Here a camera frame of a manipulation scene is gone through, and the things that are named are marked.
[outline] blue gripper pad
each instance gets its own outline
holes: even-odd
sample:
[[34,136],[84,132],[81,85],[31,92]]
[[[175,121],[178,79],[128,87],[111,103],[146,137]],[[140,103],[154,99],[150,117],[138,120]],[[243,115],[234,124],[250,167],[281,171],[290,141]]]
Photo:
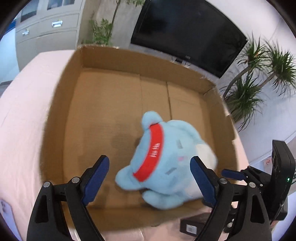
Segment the blue gripper pad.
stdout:
[[242,181],[246,179],[246,176],[242,172],[233,171],[229,169],[223,169],[221,171],[223,177],[231,178],[234,180]]
[[96,168],[93,175],[87,182],[84,188],[84,196],[82,203],[87,206],[90,202],[93,202],[96,194],[98,193],[107,173],[109,171],[109,158],[105,157],[100,165]]
[[200,165],[203,165],[203,168],[207,169],[198,156],[191,158],[190,160],[191,173],[198,187],[200,188],[206,202],[212,204],[212,206],[215,206],[216,204],[215,188]]

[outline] barcode label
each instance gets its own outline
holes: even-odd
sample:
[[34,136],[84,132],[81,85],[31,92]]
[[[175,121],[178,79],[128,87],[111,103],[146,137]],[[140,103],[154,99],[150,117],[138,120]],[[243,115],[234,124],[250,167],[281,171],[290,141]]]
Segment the barcode label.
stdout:
[[188,233],[197,234],[197,227],[186,224],[186,231]]

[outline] red headband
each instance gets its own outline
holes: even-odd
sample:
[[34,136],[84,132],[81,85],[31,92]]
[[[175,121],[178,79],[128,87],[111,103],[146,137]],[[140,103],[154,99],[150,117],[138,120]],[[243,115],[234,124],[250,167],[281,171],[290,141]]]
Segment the red headband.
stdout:
[[138,171],[133,174],[139,182],[144,182],[150,177],[159,162],[163,150],[163,129],[161,125],[155,124],[149,128],[151,140],[148,154]]

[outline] plush toy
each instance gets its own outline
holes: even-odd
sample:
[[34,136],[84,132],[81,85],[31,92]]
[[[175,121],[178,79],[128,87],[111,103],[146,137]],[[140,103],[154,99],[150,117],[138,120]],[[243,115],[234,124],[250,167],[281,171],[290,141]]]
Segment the plush toy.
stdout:
[[142,127],[144,134],[131,163],[117,173],[116,183],[124,190],[148,188],[142,194],[145,202],[163,210],[201,198],[190,159],[199,156],[211,169],[217,159],[196,129],[181,120],[164,122],[154,111],[143,115]]

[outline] metal screw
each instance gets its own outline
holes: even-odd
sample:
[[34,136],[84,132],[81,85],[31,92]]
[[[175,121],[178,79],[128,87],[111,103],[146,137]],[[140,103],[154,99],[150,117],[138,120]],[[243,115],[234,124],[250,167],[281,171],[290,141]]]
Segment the metal screw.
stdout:
[[50,186],[50,182],[45,182],[45,183],[43,184],[43,186],[44,186],[45,188],[48,188],[48,187]]
[[250,183],[249,183],[249,186],[250,186],[251,188],[254,188],[254,187],[256,187],[256,184],[255,184],[255,183],[252,183],[252,182],[250,182]]
[[79,177],[72,178],[72,183],[77,183],[79,181],[80,181]]
[[220,178],[219,179],[219,182],[222,183],[222,184],[226,184],[227,183],[227,180],[225,178]]

